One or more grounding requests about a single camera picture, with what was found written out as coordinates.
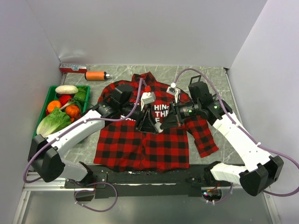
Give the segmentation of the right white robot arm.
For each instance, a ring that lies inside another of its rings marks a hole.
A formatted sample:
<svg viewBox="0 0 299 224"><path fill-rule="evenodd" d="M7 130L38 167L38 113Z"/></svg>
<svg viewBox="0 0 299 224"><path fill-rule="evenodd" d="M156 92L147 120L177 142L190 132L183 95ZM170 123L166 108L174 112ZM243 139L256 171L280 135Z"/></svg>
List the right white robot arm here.
<svg viewBox="0 0 299 224"><path fill-rule="evenodd" d="M251 196L256 196L273 184L279 177L283 160L262 150L242 130L241 124L231 120L235 116L224 102L214 100L208 86L202 81L188 86L192 100L187 103L170 103L167 117L161 129L179 127L187 118L197 115L218 130L239 154L243 166L214 162L205 168L204 181L209 186L219 181L239 184Z"/></svg>

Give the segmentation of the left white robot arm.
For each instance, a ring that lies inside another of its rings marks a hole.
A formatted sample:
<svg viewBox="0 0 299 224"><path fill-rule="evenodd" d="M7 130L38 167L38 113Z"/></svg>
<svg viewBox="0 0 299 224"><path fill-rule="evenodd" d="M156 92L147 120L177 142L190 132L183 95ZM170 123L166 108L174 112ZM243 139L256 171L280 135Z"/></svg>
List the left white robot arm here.
<svg viewBox="0 0 299 224"><path fill-rule="evenodd" d="M121 115L136 120L138 130L157 132L155 120L150 116L150 104L156 100L154 92L146 86L144 93L137 93L135 103L130 102L132 96L132 87L121 84L69 126L47 137L35 136L28 165L45 182L61 177L74 180L83 188L90 186L94 182L93 171L83 162L74 163L62 158L73 146L99 130L105 121L120 121Z"/></svg>

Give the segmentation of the red black plaid shirt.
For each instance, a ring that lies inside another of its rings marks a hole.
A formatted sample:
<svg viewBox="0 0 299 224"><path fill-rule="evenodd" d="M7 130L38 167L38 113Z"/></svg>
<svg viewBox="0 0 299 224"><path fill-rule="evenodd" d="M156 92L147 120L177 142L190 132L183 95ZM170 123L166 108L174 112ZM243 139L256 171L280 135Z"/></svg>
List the red black plaid shirt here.
<svg viewBox="0 0 299 224"><path fill-rule="evenodd" d="M168 115L169 103L174 96L166 93L167 84L161 83L151 74L134 74L131 81L120 80L109 84L102 91L98 102L103 101L120 84L133 88L130 102L136 101L139 79L150 86L156 96L152 114L156 122L163 122ZM142 133L135 129L135 120L105 121L100 130L94 164L117 171L156 171L189 168L189 143L187 132L194 137L194 144L201 158L219 150L206 120L200 116L186 119L181 127L163 130L162 133Z"/></svg>

